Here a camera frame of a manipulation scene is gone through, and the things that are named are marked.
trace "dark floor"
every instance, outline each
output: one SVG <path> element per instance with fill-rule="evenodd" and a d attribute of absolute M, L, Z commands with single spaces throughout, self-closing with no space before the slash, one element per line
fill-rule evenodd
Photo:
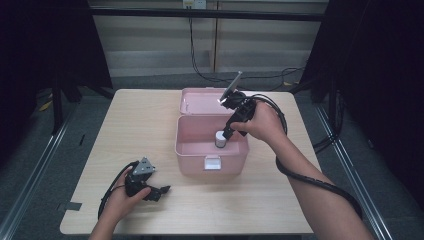
<path fill-rule="evenodd" d="M 275 73 L 259 73 L 266 76 Z M 224 74 L 222 78 L 233 78 L 234 74 Z M 269 90 L 278 86 L 281 79 L 246 80 L 244 87 L 252 90 Z M 226 87 L 228 83 L 212 83 L 202 80 L 194 74 L 152 76 L 143 78 L 114 79 L 115 88 L 162 88 L 182 89 L 184 87 Z M 73 194 L 85 162 L 101 127 L 111 100 L 87 89 L 82 89 L 83 99 L 80 103 L 65 103 L 65 112 L 71 115 L 69 125 L 55 151 L 50 164 L 31 196 L 25 214 L 19 221 L 13 239 L 86 239 L 87 236 L 64 236 L 59 231 L 63 212 L 57 210 L 60 203 L 68 202 Z M 312 143 L 326 136 L 318 118 L 315 105 L 311 103 L 309 92 L 295 95 Z M 26 135 L 14 151 L 8 164 L 0 172 L 0 219 L 7 216 L 20 190 L 26 184 L 34 167 L 51 138 L 53 111 L 34 111 L 26 126 Z M 384 164 L 378 152 L 369 148 L 367 138 L 360 127 L 346 114 L 341 140 L 354 162 L 364 184 L 377 209 L 388 226 L 393 239 L 424 239 L 424 214 L 415 201 L 403 188 Z M 337 185 L 353 192 L 351 183 L 332 146 L 319 153 L 318 160 L 323 172 Z M 139 237 L 117 236 L 117 239 L 139 239 Z M 252 239 L 314 239 L 314 236 L 252 236 Z M 188 239 L 187 237 L 165 237 L 165 239 Z M 191 237 L 189 239 L 210 239 L 208 237 Z"/>

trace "pink lid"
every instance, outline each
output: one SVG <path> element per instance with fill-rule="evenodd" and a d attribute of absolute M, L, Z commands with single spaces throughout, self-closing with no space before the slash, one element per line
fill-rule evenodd
<path fill-rule="evenodd" d="M 224 115 L 234 110 L 221 106 L 219 99 L 225 88 L 184 88 L 181 94 L 180 112 L 183 115 Z"/>

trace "right hand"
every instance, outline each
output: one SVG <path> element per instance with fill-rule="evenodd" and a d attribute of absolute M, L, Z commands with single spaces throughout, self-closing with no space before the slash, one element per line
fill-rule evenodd
<path fill-rule="evenodd" d="M 256 102 L 255 115 L 252 120 L 246 123 L 233 122 L 230 127 L 237 131 L 248 132 L 253 137 L 268 144 L 275 137 L 280 137 L 280 135 L 286 136 L 275 110 L 262 101 Z"/>

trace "pink box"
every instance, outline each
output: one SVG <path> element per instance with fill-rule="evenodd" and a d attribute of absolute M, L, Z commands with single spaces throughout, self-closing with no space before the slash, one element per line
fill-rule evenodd
<path fill-rule="evenodd" d="M 215 146 L 215 133 L 225 127 L 231 109 L 221 106 L 218 99 L 225 89 L 186 88 L 181 95 L 175 152 L 180 171 L 194 174 L 240 174 L 249 144 L 238 132 L 224 148 Z"/>

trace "wall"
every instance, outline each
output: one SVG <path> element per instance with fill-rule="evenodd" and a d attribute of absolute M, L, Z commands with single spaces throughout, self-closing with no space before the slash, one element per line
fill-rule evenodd
<path fill-rule="evenodd" d="M 91 6 L 182 8 L 182 1 L 97 1 Z M 207 1 L 207 9 L 323 13 L 326 0 Z M 95 16 L 112 77 L 191 73 L 187 18 Z M 279 71 L 300 67 L 320 23 L 193 19 L 196 63 L 201 72 Z"/>

